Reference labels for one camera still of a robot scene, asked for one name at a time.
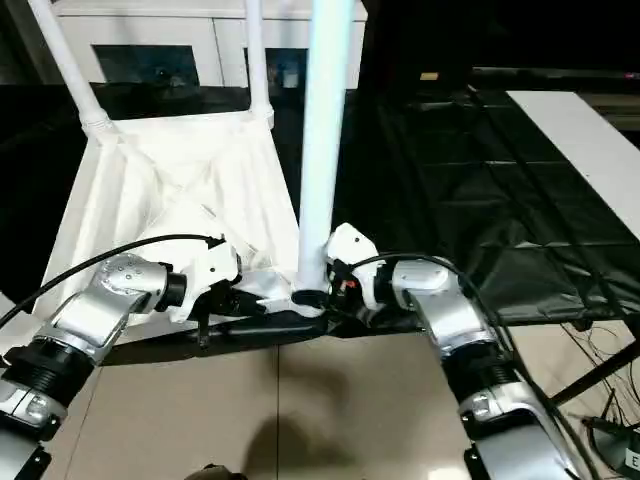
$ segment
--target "beige floor tile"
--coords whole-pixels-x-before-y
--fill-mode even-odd
[[[71,404],[69,416],[62,424],[60,431],[51,442],[45,445],[46,451],[51,454],[53,460],[45,472],[44,480],[65,478],[99,375],[100,369],[89,377],[84,388]]]
[[[280,479],[468,478],[455,399],[425,337],[282,347],[279,405]]]
[[[585,341],[588,334],[580,334],[571,327],[569,327],[569,331],[583,339],[579,340],[579,343],[595,358]],[[585,354],[559,325],[517,327],[513,329],[513,333],[531,374],[549,395],[558,392],[593,368]],[[606,358],[609,353],[615,353],[633,341],[633,336],[624,323],[605,322],[596,324],[591,339],[594,345],[601,350],[601,356]],[[638,421],[640,420],[640,408],[629,390],[628,367],[616,373],[618,377],[609,377],[609,382],[616,389],[621,406],[629,421]],[[636,375],[637,372],[633,373],[636,381],[640,381],[640,377]],[[607,397],[607,390],[600,383],[561,407],[589,450],[587,431],[581,424],[580,417],[599,416]],[[614,472],[610,471],[593,452],[591,453],[603,477],[614,475]]]
[[[266,350],[104,368],[68,480],[181,480],[210,462],[275,478],[275,361]]]

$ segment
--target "black cable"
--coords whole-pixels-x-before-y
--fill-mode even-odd
[[[507,351],[512,355],[514,364],[516,365],[516,369],[518,370],[518,372],[520,373],[524,381],[527,384],[529,384],[536,398],[542,404],[542,406],[547,411],[547,413],[549,413],[549,415],[552,418],[555,418],[558,422],[560,422],[560,425],[562,425],[562,428],[571,439],[571,442],[576,447],[578,454],[580,455],[580,457],[582,457],[582,461],[587,467],[587,470],[589,470],[589,474],[591,475],[591,477],[594,480],[600,480],[600,475],[598,473],[598,470],[595,464],[593,463],[593,460],[591,459],[591,456],[589,455],[589,452],[587,451],[587,448],[585,447],[584,443],[582,442],[582,440],[580,439],[576,431],[573,429],[569,421],[565,418],[563,413],[560,411],[558,406],[551,401],[551,399],[547,396],[547,394],[544,393],[542,388],[540,388],[540,386],[535,382],[535,380],[531,376],[531,373],[527,369],[527,366],[525,365],[524,360],[522,359],[522,355],[518,350],[518,346],[515,343],[515,340],[513,338],[513,335],[511,334],[511,331],[509,330],[509,327],[505,324],[504,319],[502,318],[501,315],[499,315],[497,312],[494,312],[487,306],[486,302],[482,298],[480,290],[475,285],[475,283],[473,283],[471,278],[466,273],[459,270],[458,268],[456,268],[454,265],[447,262],[446,260],[443,260],[438,257],[434,257],[432,255],[427,255],[424,253],[383,253],[380,255],[376,255],[374,257],[361,260],[359,262],[356,262],[350,265],[349,272],[351,273],[356,268],[362,267],[363,265],[367,265],[369,263],[386,261],[386,260],[425,260],[427,262],[435,263],[436,265],[440,265],[441,267],[446,268],[450,272],[457,275],[460,278],[460,280],[464,282],[464,285],[469,290],[471,290],[478,305],[487,316],[487,320],[490,326],[494,329],[496,336],[498,337],[498,341],[502,344],[502,347],[505,349],[505,351]]]
[[[191,233],[176,233],[171,235],[160,235],[157,237],[137,240],[135,242],[127,243],[126,245],[122,245],[120,247],[109,250],[108,252],[101,253],[100,255],[96,255],[95,257],[90,258],[89,260],[84,261],[73,268],[70,268],[69,270],[61,273],[60,275],[53,278],[52,280],[49,280],[47,283],[42,285],[40,288],[38,288],[35,292],[33,292],[27,298],[17,303],[15,307],[13,307],[11,310],[5,313],[2,316],[2,318],[0,318],[0,328],[4,327],[7,323],[9,323],[13,317],[15,317],[18,313],[20,313],[20,311],[26,308],[26,306],[29,305],[31,302],[36,300],[38,297],[44,295],[53,287],[64,282],[67,278],[75,275],[76,273],[86,268],[89,268],[90,266],[95,265],[96,263],[100,263],[103,260],[106,260],[107,258],[113,257],[114,255],[118,255],[120,253],[126,252],[127,250],[133,250],[134,248],[142,247],[143,245],[149,245],[151,243],[158,243],[158,242],[165,242],[167,240],[201,240],[209,244],[212,244],[211,242],[214,242],[214,243],[217,242],[216,239],[212,237],[207,237],[205,235],[195,235]]]
[[[591,355],[589,355],[589,352],[587,352],[587,349],[584,348],[580,342],[578,342],[578,339],[576,338],[575,335],[573,335],[569,329],[567,327],[565,327],[563,324],[560,324],[560,328],[562,328],[562,330],[564,330],[564,332],[569,336],[569,338],[571,339],[571,341],[580,349],[580,351],[582,351],[582,353],[584,354],[585,357],[587,357],[589,359],[589,361],[591,362],[591,364],[594,367],[598,366],[598,362],[596,362],[593,357]],[[620,423],[622,423],[624,425],[624,421],[628,423],[629,419],[627,418],[626,413],[624,412],[624,410],[622,409],[622,407],[620,406],[620,400],[618,399],[618,396],[615,394],[615,390],[614,388],[611,386],[611,383],[609,383],[609,380],[607,380],[606,378],[602,380],[602,383],[605,384],[606,388],[608,389],[608,392],[614,392],[614,396],[613,399],[616,401],[616,407],[618,409],[618,415],[620,416]]]
[[[471,290],[474,297],[476,297],[478,304],[480,305],[480,308],[482,308],[482,310],[487,314],[487,316],[490,316],[490,314],[493,313],[493,310],[490,310],[489,307],[484,302],[482,295],[480,295],[480,291],[478,290],[478,287],[476,287],[475,283],[473,283],[471,278],[469,278],[469,276],[466,273],[459,270],[458,268],[456,268],[454,265],[447,262],[446,260],[431,256],[431,255],[427,255],[424,253],[383,253],[380,255],[376,255],[375,257],[366,258],[352,265],[349,265],[349,272],[351,273],[356,268],[362,267],[363,265],[367,265],[369,263],[374,263],[374,262],[383,261],[383,260],[384,261],[386,260],[426,260],[428,262],[435,263],[436,265],[440,265],[441,267],[446,268],[447,270],[453,272],[454,274],[456,274],[458,277],[462,279],[465,285]],[[492,327],[494,328],[494,330],[496,330],[496,335],[498,337],[498,341],[500,342],[501,346],[508,352],[511,352],[512,348],[507,343],[507,340],[504,334],[502,333],[502,331],[499,328],[496,328],[494,325],[492,325]]]
[[[636,382],[633,379],[633,363],[631,362],[629,364],[629,380],[631,382],[631,391],[633,392],[633,396],[636,397],[636,400],[638,401],[638,405],[640,405],[640,395],[638,395],[638,389],[636,388]]]
[[[613,333],[611,330],[606,329],[604,327],[597,327],[600,328],[602,330],[607,330],[609,333],[611,333],[613,336],[615,336],[616,338],[618,338],[618,336]],[[608,354],[606,352],[604,352],[603,350],[600,350],[599,348],[596,347],[595,343],[593,342],[593,340],[591,340],[591,336],[592,336],[592,332],[589,332],[589,335],[587,336],[586,339],[580,338],[580,340],[582,340],[583,342],[587,342],[587,345],[589,345],[589,348],[591,349],[591,352],[595,355],[595,357],[601,362],[604,363],[605,359],[602,357],[602,354],[604,355],[611,355]],[[625,381],[624,378],[622,378],[617,372],[612,373],[612,375],[614,377],[616,377],[620,383],[622,383],[622,385],[624,385],[625,389],[627,390],[627,394],[631,397],[631,400],[640,407],[640,398],[638,398],[632,391],[631,391],[631,383],[630,381]]]

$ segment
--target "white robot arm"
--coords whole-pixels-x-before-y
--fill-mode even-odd
[[[89,285],[71,296],[26,347],[10,350],[0,378],[0,479],[39,479],[69,404],[125,329],[129,315],[173,308],[180,316],[195,297],[238,276],[235,250],[221,241],[201,265],[173,273],[170,265],[125,253],[99,265]]]

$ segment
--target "white pole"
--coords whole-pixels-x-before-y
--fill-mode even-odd
[[[262,38],[262,0],[245,0],[247,11],[247,49],[249,50],[249,83],[251,112],[265,117],[273,128],[273,107],[269,103],[267,59]]]
[[[307,68],[296,290],[326,289],[354,0],[314,0]]]
[[[83,126],[93,129],[108,125],[109,117],[100,107],[91,86],[82,76],[80,67],[71,53],[60,25],[58,25],[56,15],[51,8],[51,2],[49,0],[29,0],[29,5],[73,101],[78,107]]]

